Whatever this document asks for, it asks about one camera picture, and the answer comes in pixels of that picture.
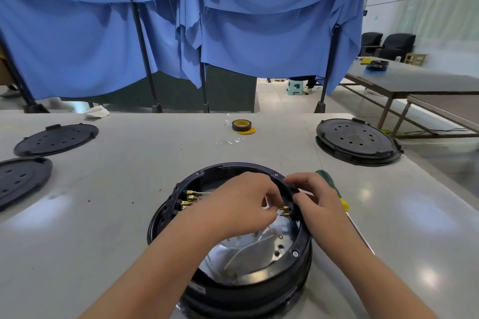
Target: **roll of tape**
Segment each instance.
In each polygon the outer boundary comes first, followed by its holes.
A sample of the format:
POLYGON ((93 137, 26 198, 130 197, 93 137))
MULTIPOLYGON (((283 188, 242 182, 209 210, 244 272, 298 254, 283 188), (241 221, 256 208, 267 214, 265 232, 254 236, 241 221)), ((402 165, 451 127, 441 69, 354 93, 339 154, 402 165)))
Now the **roll of tape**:
POLYGON ((248 131, 251 129, 251 121, 239 119, 231 123, 231 127, 235 131, 248 131))

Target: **metal table frame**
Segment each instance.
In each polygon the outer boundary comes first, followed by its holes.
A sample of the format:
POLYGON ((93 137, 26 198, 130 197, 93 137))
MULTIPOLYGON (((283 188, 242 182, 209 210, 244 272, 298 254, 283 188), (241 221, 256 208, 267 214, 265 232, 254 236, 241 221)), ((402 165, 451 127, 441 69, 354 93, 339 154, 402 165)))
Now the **metal table frame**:
MULTIPOLYGON (((384 121, 386 120, 388 112, 391 112, 392 114, 401 117, 401 115, 402 115, 401 113, 399 113, 397 111, 394 111, 394 110, 391 110, 391 104, 392 104, 393 100, 395 100, 395 99, 404 99, 404 98, 407 98, 411 94, 428 94, 428 95, 432 95, 432 94, 433 95, 447 95, 447 94, 458 94, 458 95, 467 94, 467 95, 471 95, 471 94, 479 94, 479 91, 472 91, 472 92, 449 92, 449 91, 401 91, 401 92, 392 92, 392 91, 386 90, 385 88, 377 86, 374 83, 369 82, 368 80, 365 80, 365 79, 363 79, 361 77, 358 77, 358 76, 354 76, 352 74, 346 74, 346 78, 348 80, 353 81, 354 83, 340 83, 340 86, 343 86, 345 89, 347 89, 351 92, 354 92, 356 95, 359 95, 359 96, 365 98, 366 100, 368 100, 369 102, 383 108, 383 113, 381 114, 381 117, 380 117, 379 122, 377 124, 378 129, 381 129, 383 127, 384 121), (353 90, 350 86, 364 86, 364 87, 370 89, 371 91, 380 93, 381 95, 387 97, 386 104, 383 105, 383 104, 379 103, 378 101, 375 101, 372 98, 366 96, 364 93, 353 90)), ((420 128, 422 130, 425 130, 426 132, 430 133, 431 135, 437 135, 437 133, 434 133, 431 129, 427 128, 424 125, 419 124, 418 122, 416 122, 414 120, 411 120, 410 118, 407 118, 405 115, 403 116, 403 120, 417 126, 418 128, 420 128)))
POLYGON ((413 96, 408 96, 408 103, 404 107, 404 110, 402 111, 402 114, 399 116, 399 120, 394 127, 394 130, 392 132, 392 137, 394 138, 399 138, 399 139, 443 139, 443 138, 479 138, 479 125, 468 121, 461 116, 454 115, 446 110, 441 109, 440 107, 434 106, 432 104, 428 104, 427 102, 424 102, 418 98, 415 98, 413 96), (436 132, 431 131, 430 134, 427 135, 401 135, 401 136, 396 136, 399 130, 399 127, 401 126, 402 122, 406 120, 406 114, 409 111, 409 108, 411 107, 411 104, 415 104, 417 106, 420 106, 428 111, 434 112, 435 114, 438 114, 441 117, 444 117, 445 119, 452 121, 456 124, 459 124, 461 126, 464 126, 467 129, 470 129, 472 131, 477 131, 477 133, 468 133, 468 134, 438 134, 436 132))

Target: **gray floor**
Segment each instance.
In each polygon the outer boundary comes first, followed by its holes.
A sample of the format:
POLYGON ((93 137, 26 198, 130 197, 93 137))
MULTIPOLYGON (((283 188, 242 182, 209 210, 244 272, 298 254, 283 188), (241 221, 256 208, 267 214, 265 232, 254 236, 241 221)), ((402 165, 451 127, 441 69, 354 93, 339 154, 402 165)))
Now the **gray floor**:
MULTIPOLYGON (((320 97, 320 87, 315 87, 313 94, 289 96, 286 93, 286 82, 258 79, 256 95, 256 113, 296 114, 313 112, 320 97)), ((0 93, 5 87, 0 86, 0 93)), ((369 97, 385 102, 386 98, 368 94, 369 97)), ((351 113, 358 118, 374 125, 379 121, 382 109, 360 96, 339 86, 331 96, 326 97, 326 112, 351 113)), ((64 102, 58 98, 41 101, 52 113, 81 113, 87 110, 86 102, 64 102)), ((20 112, 23 101, 20 98, 0 98, 0 110, 3 113, 20 112)), ((405 101, 397 100, 392 108, 402 111, 405 101)), ((112 113, 149 113, 149 108, 124 108, 116 105, 105 105, 112 113)), ((454 129, 455 125, 439 116, 435 116, 423 109, 412 107, 408 113, 412 120, 420 122, 431 129, 454 129)), ((384 129, 392 130, 398 117, 390 114, 384 124, 384 129)), ((416 126, 403 122, 401 132, 419 130, 416 126)), ((406 155, 434 179, 441 182, 448 189, 461 196, 464 201, 479 210, 479 139, 444 139, 444 140, 417 140, 403 141, 406 155)))

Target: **left hand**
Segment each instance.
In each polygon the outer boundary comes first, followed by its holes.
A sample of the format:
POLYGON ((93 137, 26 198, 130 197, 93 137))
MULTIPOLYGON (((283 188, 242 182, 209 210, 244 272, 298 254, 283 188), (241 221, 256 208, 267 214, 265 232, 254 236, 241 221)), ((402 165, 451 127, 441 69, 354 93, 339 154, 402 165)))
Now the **left hand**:
POLYGON ((284 202, 276 184, 262 173, 245 172, 221 185, 186 211, 196 211, 215 225, 220 240, 263 230, 284 202), (264 198, 269 208, 262 207, 264 198))

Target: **right hand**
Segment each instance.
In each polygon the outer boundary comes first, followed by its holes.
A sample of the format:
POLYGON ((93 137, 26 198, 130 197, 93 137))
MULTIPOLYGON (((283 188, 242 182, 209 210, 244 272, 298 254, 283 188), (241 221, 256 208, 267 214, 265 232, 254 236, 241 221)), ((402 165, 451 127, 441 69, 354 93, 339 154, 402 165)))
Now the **right hand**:
POLYGON ((338 264, 354 248, 365 248, 349 221, 338 193, 317 173, 295 173, 284 179, 303 192, 293 196, 316 243, 338 264))

